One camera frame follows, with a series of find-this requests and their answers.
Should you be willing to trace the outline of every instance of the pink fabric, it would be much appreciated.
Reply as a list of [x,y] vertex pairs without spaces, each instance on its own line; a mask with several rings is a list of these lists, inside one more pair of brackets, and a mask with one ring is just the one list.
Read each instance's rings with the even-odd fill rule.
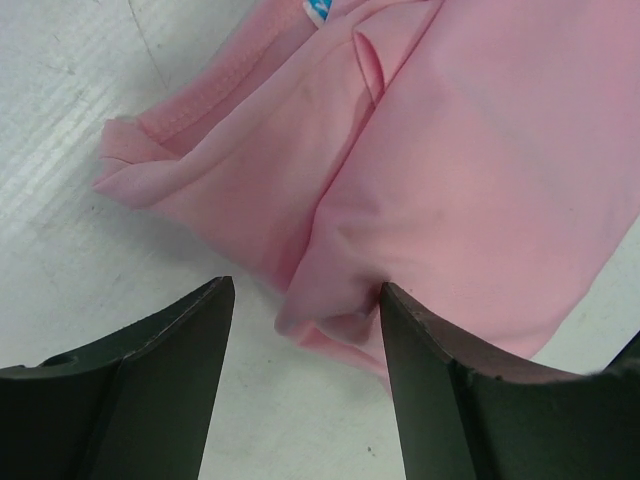
[[277,330],[386,377],[392,280],[529,357],[640,211],[635,0],[263,0],[211,66],[104,130],[98,192],[282,292]]

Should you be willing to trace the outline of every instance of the white surface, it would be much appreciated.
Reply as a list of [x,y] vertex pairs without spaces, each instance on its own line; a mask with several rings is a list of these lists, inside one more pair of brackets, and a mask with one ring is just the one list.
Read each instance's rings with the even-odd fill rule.
[[[236,316],[201,478],[401,480],[392,405],[376,381],[295,350],[246,275],[88,187],[104,119],[189,81],[250,3],[0,0],[0,365],[35,365],[233,273]],[[594,370],[635,333],[639,241],[636,226],[540,359]]]

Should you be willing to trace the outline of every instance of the scratch on surface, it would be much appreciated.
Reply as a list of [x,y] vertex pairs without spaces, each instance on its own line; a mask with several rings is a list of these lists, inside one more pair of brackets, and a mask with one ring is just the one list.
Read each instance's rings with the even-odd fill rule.
[[133,0],[127,0],[127,3],[129,4],[129,10],[131,10],[131,16],[133,17],[133,21],[136,24],[136,28],[138,29],[138,33],[140,34],[140,38],[142,39],[142,42],[144,43],[144,47],[147,50],[147,55],[149,55],[149,59],[151,60],[151,63],[153,63],[153,67],[156,69],[156,73],[158,74],[158,78],[160,79],[160,82],[162,82],[162,86],[166,89],[168,88],[167,82],[164,81],[164,78],[162,77],[162,72],[160,71],[160,67],[158,67],[158,63],[156,62],[156,59],[153,58],[153,54],[151,53],[151,48],[149,47],[149,42],[147,42],[147,39],[144,36],[144,32],[142,31],[142,27],[140,26],[140,21],[138,20],[138,16],[136,15],[136,11],[133,8],[133,4],[131,3]]

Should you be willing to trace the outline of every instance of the folded cloth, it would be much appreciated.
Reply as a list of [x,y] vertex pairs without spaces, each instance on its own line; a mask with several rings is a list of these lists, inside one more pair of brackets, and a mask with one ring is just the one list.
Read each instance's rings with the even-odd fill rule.
[[303,348],[386,378],[394,281],[532,356],[640,212],[637,2],[307,11],[262,0],[194,82],[109,121],[95,189],[278,289]]

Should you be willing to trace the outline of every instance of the blue and white label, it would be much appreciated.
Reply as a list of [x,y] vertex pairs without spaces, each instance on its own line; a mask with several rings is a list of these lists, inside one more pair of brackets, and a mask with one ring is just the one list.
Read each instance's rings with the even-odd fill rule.
[[320,28],[327,21],[332,0],[304,0],[304,10],[309,18]]

